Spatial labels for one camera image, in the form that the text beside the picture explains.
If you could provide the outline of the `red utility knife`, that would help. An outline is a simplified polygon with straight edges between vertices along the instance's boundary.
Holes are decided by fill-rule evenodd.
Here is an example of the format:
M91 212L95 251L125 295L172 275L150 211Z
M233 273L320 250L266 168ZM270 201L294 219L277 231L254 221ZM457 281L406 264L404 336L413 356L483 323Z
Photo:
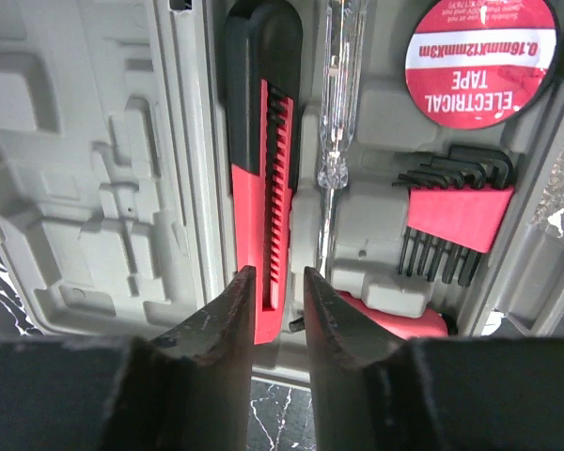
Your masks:
M257 345L281 331L298 181L302 21L287 1L238 1L226 20L227 132L237 265L256 270Z

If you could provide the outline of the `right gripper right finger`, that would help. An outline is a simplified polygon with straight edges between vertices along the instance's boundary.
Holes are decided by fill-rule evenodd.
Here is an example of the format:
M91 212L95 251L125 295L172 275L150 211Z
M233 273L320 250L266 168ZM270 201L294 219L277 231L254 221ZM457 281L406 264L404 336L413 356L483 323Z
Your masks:
M564 450L564 338L402 340L304 272L320 450Z

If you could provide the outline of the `red hex key set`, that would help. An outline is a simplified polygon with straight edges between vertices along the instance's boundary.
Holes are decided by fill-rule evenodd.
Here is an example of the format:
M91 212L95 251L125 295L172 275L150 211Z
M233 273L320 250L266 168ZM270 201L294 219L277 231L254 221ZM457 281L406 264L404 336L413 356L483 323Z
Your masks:
M392 185L407 190L408 207L397 273L469 287L493 249L515 181L502 150L465 144L398 174Z

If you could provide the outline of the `red tape measure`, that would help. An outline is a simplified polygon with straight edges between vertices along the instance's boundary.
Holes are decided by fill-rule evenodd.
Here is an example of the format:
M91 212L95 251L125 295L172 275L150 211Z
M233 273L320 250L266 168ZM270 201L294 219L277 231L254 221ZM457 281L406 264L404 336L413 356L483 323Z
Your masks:
M457 333L457 326L451 317L441 315L431 308L426 307L421 317L412 319L398 315L391 315L367 307L361 300L354 298L345 291L337 292L340 297L353 309L358 310L362 316L377 324L378 329L385 329L400 339L410 338L441 338ZM365 326L364 320L350 319L342 332L348 333L349 337L364 338L371 332L369 326ZM305 329L304 316L294 319L289 323L291 333L298 333Z

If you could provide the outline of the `grey plastic tool case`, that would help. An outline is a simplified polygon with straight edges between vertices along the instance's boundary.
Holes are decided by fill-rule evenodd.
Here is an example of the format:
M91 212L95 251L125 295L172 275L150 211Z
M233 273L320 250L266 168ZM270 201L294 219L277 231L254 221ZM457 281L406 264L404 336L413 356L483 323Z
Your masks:
M239 269L227 132L226 20L238 1L0 1L0 334L134 334L176 326ZM281 331L255 375L307 385L303 272L317 268L326 7L303 27L298 181ZM479 335L501 313L525 335L564 315L564 241L532 226L564 140L564 1L538 97L489 128L428 119L405 82L409 41L439 1L367 1L349 182L327 277L367 307L451 317ZM408 192L397 175L453 144L498 148L514 194L471 285L397 273Z

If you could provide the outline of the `clear test pen screwdriver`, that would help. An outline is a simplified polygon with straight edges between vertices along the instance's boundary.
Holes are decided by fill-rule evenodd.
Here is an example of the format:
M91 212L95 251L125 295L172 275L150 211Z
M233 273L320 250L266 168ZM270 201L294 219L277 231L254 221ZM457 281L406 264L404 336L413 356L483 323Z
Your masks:
M321 93L318 185L321 223L317 269L327 278L335 244L338 197L349 182L347 154L353 141L368 14L367 1L329 1Z

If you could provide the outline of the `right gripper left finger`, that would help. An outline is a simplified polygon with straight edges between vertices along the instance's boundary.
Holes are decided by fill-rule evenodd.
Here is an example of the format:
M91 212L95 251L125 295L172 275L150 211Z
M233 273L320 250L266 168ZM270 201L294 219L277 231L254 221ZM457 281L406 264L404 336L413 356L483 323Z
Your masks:
M0 450L242 450L256 271L153 340L0 336Z

